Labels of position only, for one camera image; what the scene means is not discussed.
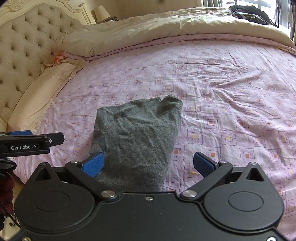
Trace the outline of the beige tufted headboard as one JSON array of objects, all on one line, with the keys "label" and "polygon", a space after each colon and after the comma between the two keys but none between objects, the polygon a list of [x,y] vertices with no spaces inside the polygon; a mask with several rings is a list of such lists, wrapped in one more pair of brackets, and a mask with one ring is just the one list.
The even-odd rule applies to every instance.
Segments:
[{"label": "beige tufted headboard", "polygon": [[6,1],[1,6],[1,131],[42,66],[60,54],[60,39],[94,24],[86,1]]}]

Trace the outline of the bedside lamp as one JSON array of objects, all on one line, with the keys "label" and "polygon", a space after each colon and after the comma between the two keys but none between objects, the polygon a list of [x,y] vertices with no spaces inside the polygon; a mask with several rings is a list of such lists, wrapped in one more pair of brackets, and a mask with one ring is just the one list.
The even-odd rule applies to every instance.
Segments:
[{"label": "bedside lamp", "polygon": [[95,13],[97,23],[105,22],[111,17],[110,13],[105,9],[103,5],[97,6],[93,9],[93,11]]}]

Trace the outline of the beige duvet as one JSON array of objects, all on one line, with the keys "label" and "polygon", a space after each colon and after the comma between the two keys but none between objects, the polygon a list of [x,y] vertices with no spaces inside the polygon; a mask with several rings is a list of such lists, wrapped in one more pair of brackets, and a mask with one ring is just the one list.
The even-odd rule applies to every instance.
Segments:
[{"label": "beige duvet", "polygon": [[238,19],[229,9],[191,8],[83,25],[62,37],[58,47],[69,54],[89,58],[157,39],[202,34],[240,35],[294,46],[278,28]]}]

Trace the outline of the dark clothes pile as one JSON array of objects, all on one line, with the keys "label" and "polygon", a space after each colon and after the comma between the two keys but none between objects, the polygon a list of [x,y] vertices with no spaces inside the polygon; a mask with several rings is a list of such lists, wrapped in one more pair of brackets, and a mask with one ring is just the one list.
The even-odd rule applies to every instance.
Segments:
[{"label": "dark clothes pile", "polygon": [[271,25],[278,27],[264,12],[255,6],[230,6],[229,10],[232,15],[238,19],[248,20],[249,22],[261,24],[261,25]]}]

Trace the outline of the orange patterned pillow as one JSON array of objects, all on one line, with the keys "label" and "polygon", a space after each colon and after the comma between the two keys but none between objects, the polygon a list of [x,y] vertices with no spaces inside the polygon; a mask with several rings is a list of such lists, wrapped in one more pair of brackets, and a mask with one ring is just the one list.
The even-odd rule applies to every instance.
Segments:
[{"label": "orange patterned pillow", "polygon": [[60,63],[64,62],[66,59],[67,59],[67,57],[64,56],[63,53],[61,53],[61,54],[58,54],[58,55],[55,57],[54,63],[55,63],[55,64],[60,64]]}]

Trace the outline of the dark grey knitted garment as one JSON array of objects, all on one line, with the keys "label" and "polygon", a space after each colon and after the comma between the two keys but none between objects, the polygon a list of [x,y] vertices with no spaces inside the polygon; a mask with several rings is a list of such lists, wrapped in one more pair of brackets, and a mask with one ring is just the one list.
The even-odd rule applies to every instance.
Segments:
[{"label": "dark grey knitted garment", "polygon": [[160,192],[181,125],[177,97],[139,99],[96,112],[88,154],[102,152],[96,180],[109,190]]}]

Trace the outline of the beige pillow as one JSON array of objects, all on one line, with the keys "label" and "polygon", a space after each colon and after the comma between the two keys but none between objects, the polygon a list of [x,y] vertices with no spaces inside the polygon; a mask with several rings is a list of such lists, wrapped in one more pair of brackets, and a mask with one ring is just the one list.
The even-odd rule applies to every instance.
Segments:
[{"label": "beige pillow", "polygon": [[46,68],[16,104],[6,131],[36,132],[53,100],[77,71],[78,66],[67,62]]}]

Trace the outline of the pink patterned bed sheet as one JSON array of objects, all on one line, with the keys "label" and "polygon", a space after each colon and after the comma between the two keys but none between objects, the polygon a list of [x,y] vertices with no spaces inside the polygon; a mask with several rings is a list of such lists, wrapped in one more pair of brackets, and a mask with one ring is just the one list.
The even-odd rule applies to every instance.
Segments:
[{"label": "pink patterned bed sheet", "polygon": [[163,184],[181,192],[200,181],[195,152],[234,166],[257,162],[285,203],[279,231],[295,239],[295,56],[245,41],[166,38],[88,63],[60,91],[37,133],[62,132],[50,154],[16,158],[26,182],[41,162],[83,160],[97,109],[173,95],[182,123]]}]

